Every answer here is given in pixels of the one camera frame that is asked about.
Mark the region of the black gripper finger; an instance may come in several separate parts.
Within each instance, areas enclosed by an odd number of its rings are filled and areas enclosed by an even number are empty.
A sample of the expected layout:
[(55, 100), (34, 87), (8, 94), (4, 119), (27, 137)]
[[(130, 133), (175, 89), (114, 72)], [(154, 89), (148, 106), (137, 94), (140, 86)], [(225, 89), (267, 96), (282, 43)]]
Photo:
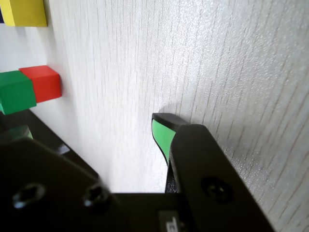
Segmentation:
[(272, 226), (209, 130), (171, 113), (152, 114), (152, 134), (172, 168), (194, 230), (271, 232)]
[(3, 232), (120, 232), (116, 201), (89, 171), (56, 153), (60, 140), (29, 111), (1, 115)]

